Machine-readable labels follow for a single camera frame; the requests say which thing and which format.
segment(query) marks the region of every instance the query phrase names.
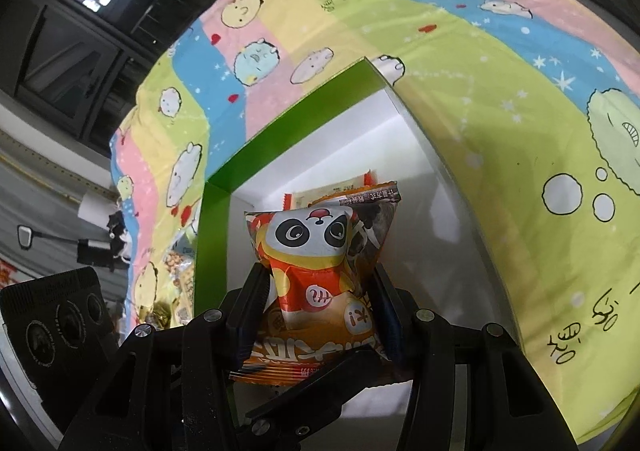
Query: window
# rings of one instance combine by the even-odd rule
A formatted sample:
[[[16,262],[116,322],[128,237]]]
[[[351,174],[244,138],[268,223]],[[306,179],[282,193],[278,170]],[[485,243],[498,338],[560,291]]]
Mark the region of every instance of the window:
[[[162,54],[216,0],[155,0],[133,29],[133,37]]]
[[[18,97],[79,136],[116,49],[50,8],[44,9],[30,44]]]
[[[111,155],[109,141],[136,105],[136,91],[147,73],[148,69],[133,58],[128,58],[124,63],[86,135],[88,144],[96,151],[107,157]]]

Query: white star print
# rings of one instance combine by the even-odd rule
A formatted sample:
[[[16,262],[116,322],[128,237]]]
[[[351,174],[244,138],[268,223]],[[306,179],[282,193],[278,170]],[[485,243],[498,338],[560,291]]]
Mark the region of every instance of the white star print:
[[[569,85],[575,81],[575,77],[570,77],[569,79],[564,78],[564,70],[560,73],[560,78],[554,77],[553,80],[556,82],[556,86],[564,92],[565,89],[569,89],[573,91]]]

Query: pink stripe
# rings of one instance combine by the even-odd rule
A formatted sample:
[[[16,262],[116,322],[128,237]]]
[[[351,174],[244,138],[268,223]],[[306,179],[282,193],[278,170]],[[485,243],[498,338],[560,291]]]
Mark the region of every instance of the pink stripe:
[[[303,89],[301,85],[293,85],[289,81],[295,66],[288,53],[279,46],[277,38],[258,18],[243,28],[228,28],[220,21],[222,5],[216,3],[215,7],[216,9],[212,8],[207,12],[202,28],[209,38],[214,34],[219,35],[220,39],[215,48],[225,57],[226,64],[231,69],[238,52],[260,38],[274,44],[280,54],[280,63],[271,74],[254,86],[245,87],[245,123],[248,140],[302,98]]]
[[[133,275],[138,277],[149,262],[156,211],[158,211],[158,187],[153,174],[149,170],[140,149],[131,138],[131,131],[126,132],[122,142],[122,132],[116,134],[116,162],[120,170],[129,175],[133,181],[133,207],[137,213],[139,232],[136,257],[133,261]]]
[[[589,9],[574,0],[505,0],[518,2],[559,30],[597,47],[629,88],[640,95],[640,54]]]

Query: panda cartoon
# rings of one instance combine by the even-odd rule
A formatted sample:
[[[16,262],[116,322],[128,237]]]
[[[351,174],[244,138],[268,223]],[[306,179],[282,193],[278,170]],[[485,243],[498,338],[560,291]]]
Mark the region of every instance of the panda cartoon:
[[[288,328],[296,312],[322,311],[354,290],[346,263],[353,217],[348,206],[319,206],[277,212],[258,227],[255,247],[271,266]]]

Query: wall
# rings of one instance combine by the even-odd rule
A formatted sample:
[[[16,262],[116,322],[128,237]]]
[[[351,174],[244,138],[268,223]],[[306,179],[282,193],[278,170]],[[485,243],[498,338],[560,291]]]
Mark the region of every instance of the wall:
[[[0,129],[53,163],[94,184],[112,187],[110,161],[0,91]]]

